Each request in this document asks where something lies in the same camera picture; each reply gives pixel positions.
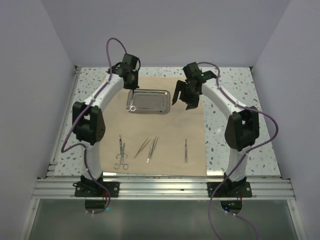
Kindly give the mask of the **steel ring-handled clamp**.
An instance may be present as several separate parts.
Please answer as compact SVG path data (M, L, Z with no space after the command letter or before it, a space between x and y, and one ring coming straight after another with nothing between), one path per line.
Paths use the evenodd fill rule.
M135 112L136 111L136 106L134 105L134 95L135 95L135 90L131 90L128 94L128 103L126 105L126 111L127 112Z

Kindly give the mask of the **steel scalpel handle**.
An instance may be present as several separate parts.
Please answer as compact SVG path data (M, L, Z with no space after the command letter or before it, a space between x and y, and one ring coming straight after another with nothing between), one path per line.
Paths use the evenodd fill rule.
M184 144L184 164L188 164L188 144L187 144L187 139L185 139L185 144Z

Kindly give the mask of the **steel tweezers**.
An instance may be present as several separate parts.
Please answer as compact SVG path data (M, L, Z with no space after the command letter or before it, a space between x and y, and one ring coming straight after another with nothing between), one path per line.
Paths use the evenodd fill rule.
M155 140L152 141L149 152L148 152L148 156L147 156L147 160L146 163L148 164L152 158L153 155L153 151L154 151L154 145L155 145Z
M153 145L152 145L152 153L154 152L157 142L158 142L159 136L156 136L153 140Z
M138 154L147 146L147 144L150 142L150 139L147 137L145 141L142 143L140 148L138 149L137 153L135 154L134 158L138 156Z

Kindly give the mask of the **beige surgical wrap cloth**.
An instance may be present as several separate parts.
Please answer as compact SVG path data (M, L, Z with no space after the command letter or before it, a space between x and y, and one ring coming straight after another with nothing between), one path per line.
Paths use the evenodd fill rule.
M143 114L126 111L128 90L120 90L103 111L106 131L99 143L100 165L103 172L206 176L205 125L203 105L186 110L187 105L178 100L166 114ZM124 152L128 169L121 166L116 156L120 153L119 135L125 143ZM147 164L151 144L159 136L152 157ZM146 147L138 154L143 142ZM187 139L188 164L185 165L185 139Z

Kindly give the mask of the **steel surgical scissors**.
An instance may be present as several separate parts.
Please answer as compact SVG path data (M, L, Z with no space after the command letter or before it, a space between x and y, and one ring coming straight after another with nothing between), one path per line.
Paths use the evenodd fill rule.
M122 136L119 135L119 150L120 150L120 153L117 154L117 156L116 156L116 158L117 158L118 160L120 160L121 157L123 157L124 159L126 159L127 156L128 156L128 155L125 153L124 147L125 147L125 144L124 144L123 141L122 141Z

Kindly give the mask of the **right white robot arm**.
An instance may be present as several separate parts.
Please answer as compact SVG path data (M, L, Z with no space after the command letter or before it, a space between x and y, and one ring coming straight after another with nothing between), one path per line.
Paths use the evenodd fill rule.
M200 96L209 98L227 119L224 138L230 148L229 161L223 181L214 189L219 195L235 196L247 181L246 151L260 136L257 109L245 106L225 90L220 83L220 74L211 70L202 71L196 62L183 67L186 77L176 82L172 103L177 100L186 103L186 109L196 109Z

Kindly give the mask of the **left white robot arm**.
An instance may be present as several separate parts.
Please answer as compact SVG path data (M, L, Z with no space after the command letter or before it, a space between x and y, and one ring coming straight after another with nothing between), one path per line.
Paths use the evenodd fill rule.
M72 132L84 148L84 172L80 177L78 192L92 196L106 196L99 160L99 143L106 132L103 111L112 98L122 89L139 87L141 61L137 56L124 54L122 61L110 67L105 81L83 102L72 106Z

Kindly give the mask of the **stainless steel instrument tray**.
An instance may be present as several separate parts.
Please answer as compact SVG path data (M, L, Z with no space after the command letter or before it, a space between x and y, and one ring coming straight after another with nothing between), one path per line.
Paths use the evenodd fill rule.
M170 111L171 95L167 90L136 89L133 104L135 114L167 114Z

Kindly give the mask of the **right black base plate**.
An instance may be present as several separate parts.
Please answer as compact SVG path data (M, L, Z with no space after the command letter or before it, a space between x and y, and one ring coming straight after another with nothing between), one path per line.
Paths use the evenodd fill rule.
M209 181L206 183L207 185L207 194L210 198L215 191L215 189L218 187L220 182L213 182ZM214 194L214 198L251 198L253 196L251 185L249 182L245 182L244 184L237 186L237 187L231 187L227 186L225 183L222 185Z

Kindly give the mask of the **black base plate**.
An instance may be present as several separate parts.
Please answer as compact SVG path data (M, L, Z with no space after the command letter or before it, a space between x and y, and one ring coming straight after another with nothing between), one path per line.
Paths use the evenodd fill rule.
M84 198L111 197L117 198L120 191L120 183L117 181L104 181L101 184L95 182L83 183L81 181L72 184L75 187L74 196Z
M220 182L213 182L209 181L206 183L207 185L207 194L210 198L215 191L215 189L218 187ZM251 185L249 182L245 182L244 184L237 186L237 187L231 187L227 186L225 183L222 185L214 194L214 198L251 198L253 196Z

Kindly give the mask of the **aluminium mounting rail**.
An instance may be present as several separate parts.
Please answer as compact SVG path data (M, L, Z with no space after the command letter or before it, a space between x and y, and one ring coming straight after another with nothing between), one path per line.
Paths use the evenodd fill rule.
M106 175L105 182L119 182L118 200L208 200L207 183L221 182L221 178ZM74 177L38 179L33 199L73 199L77 181ZM281 178L250 177L252 200L294 200L290 180Z

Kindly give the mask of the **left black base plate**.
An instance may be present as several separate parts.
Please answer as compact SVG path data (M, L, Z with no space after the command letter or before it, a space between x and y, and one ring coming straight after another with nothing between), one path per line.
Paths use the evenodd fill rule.
M117 198L120 191L120 183L117 181L104 181L101 184L95 182L83 183L81 181L72 184L75 187L74 196L84 198L111 197Z

